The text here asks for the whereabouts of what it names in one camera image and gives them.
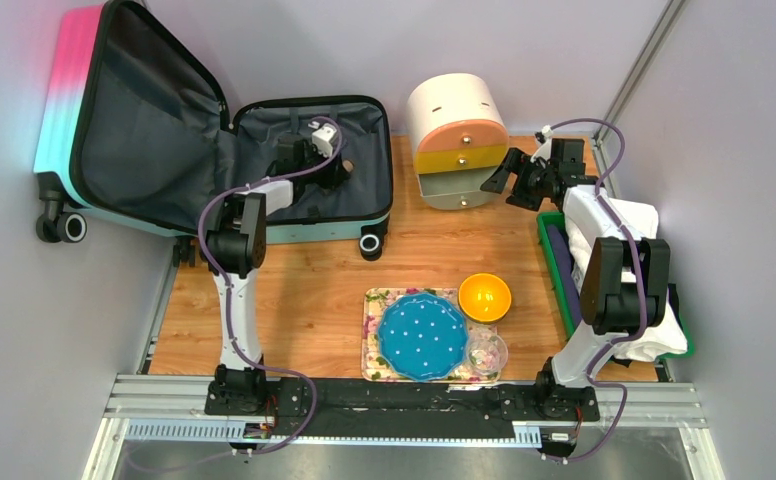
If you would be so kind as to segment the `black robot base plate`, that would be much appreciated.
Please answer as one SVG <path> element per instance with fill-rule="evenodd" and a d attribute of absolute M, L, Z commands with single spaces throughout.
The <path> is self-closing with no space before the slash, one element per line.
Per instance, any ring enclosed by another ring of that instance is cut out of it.
<path fill-rule="evenodd" d="M 591 387 L 505 383 L 467 390 L 442 383 L 291 377 L 251 386 L 244 372 L 213 379 L 204 412 L 270 420 L 272 433 L 300 439 L 400 441 L 507 440 L 522 421 L 575 427 L 600 418 Z"/>

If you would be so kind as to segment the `pink and teal kids suitcase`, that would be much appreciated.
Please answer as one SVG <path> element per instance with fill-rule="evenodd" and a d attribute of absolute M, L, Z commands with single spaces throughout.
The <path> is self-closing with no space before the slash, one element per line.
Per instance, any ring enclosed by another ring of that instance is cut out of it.
<path fill-rule="evenodd" d="M 202 209 L 267 175 L 282 135 L 308 137 L 333 120 L 349 179 L 309 185 L 268 218 L 272 244 L 355 239 L 384 248 L 393 203 L 388 116 L 365 95 L 265 100 L 232 111 L 215 76 L 142 4 L 107 1 L 60 23 L 33 172 L 45 243 L 78 243 L 86 219 L 177 241 L 186 260 Z"/>

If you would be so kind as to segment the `white garment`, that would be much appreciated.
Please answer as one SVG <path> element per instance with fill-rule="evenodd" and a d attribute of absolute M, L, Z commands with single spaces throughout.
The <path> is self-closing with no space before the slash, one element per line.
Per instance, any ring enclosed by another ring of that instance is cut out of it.
<path fill-rule="evenodd" d="M 610 199 L 609 203 L 630 227 L 645 237 L 656 237 L 659 214 L 654 206 L 619 199 Z M 573 258 L 570 274 L 576 292 L 580 294 L 593 243 L 587 240 L 579 226 L 568 215 L 565 215 L 565 231 L 569 252 Z M 658 326 L 648 327 L 640 339 L 614 347 L 613 355 L 618 360 L 653 362 L 663 354 L 684 354 L 687 351 L 688 340 L 677 322 L 670 301 L 667 301 L 662 322 Z"/>

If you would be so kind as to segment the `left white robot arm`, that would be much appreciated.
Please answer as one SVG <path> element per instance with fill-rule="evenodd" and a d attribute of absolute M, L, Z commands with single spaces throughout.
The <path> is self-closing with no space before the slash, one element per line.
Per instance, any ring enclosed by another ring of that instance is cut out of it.
<path fill-rule="evenodd" d="M 220 300 L 222 349 L 209 385 L 206 410 L 225 408 L 255 415 L 270 395 L 257 333 L 256 284 L 267 253 L 268 216 L 295 203 L 296 190 L 337 164 L 343 135 L 325 124 L 306 138 L 292 162 L 243 186 L 233 187 L 204 207 L 198 225 L 201 253 Z"/>

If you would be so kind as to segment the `green plastic tray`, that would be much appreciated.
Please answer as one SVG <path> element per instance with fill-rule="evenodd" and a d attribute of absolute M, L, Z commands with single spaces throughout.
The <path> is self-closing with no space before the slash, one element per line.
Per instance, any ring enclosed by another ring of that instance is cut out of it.
<path fill-rule="evenodd" d="M 576 328 L 574 328 L 570 324 L 570 315 L 568 311 L 568 306 L 566 304 L 565 295 L 562 291 L 562 283 L 557 273 L 552 247 L 550 246 L 548 235 L 545 231 L 545 227 L 547 225 L 556 225 L 568 237 L 568 234 L 566 233 L 566 230 L 565 230 L 565 216 L 563 213 L 560 213 L 560 212 L 543 212 L 537 215 L 536 221 L 537 221 L 539 244 L 542 248 L 546 266 L 550 273 L 552 288 L 554 291 L 556 303 L 560 313 L 561 323 L 565 329 L 566 339 L 569 340 Z M 684 357 L 671 357 L 671 358 L 691 357 L 696 352 L 696 347 L 695 347 L 694 341 L 690 336 L 688 325 L 684 319 L 682 320 L 686 326 L 686 333 L 688 334 L 688 340 L 690 341 L 690 345 L 691 345 L 690 353 Z"/>

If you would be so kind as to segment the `round pastel mini drawer cabinet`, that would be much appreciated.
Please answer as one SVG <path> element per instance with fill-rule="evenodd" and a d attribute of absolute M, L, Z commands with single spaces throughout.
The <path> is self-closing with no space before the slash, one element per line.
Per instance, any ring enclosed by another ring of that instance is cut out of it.
<path fill-rule="evenodd" d="M 448 73 L 425 80 L 409 95 L 405 120 L 427 205 L 463 210 L 495 198 L 481 185 L 504 159 L 509 134 L 482 78 Z"/>

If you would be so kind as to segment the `black garment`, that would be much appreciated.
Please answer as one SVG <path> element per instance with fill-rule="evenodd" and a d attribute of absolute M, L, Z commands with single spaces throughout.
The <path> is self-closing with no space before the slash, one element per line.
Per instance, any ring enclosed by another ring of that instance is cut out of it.
<path fill-rule="evenodd" d="M 690 349 L 686 326 L 679 313 L 677 286 L 670 284 L 661 323 L 648 327 L 638 340 L 615 346 L 611 360 L 624 366 L 632 362 L 653 363 L 664 358 L 684 357 Z"/>

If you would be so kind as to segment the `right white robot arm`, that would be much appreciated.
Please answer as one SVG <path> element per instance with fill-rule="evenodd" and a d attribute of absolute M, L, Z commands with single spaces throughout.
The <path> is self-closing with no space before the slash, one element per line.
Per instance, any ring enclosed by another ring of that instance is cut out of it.
<path fill-rule="evenodd" d="M 592 244 L 579 293 L 582 320 L 536 376 L 533 405 L 541 416 L 557 419 L 587 405 L 614 347 L 662 322 L 670 247 L 624 220 L 602 179 L 586 174 L 580 140 L 548 139 L 533 154 L 511 147 L 481 188 L 501 193 L 509 178 L 515 182 L 508 204 L 536 211 L 548 199 Z"/>

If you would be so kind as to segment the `navy blue garment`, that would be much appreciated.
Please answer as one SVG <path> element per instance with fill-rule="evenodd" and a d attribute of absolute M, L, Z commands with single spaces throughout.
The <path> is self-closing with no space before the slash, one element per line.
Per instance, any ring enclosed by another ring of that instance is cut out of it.
<path fill-rule="evenodd" d="M 572 278 L 574 260 L 569 250 L 568 237 L 556 225 L 547 225 L 545 231 L 552 247 L 557 273 L 562 283 L 562 291 L 565 295 L 570 315 L 570 324 L 576 328 L 582 320 L 582 315 L 579 303 L 579 290 Z"/>

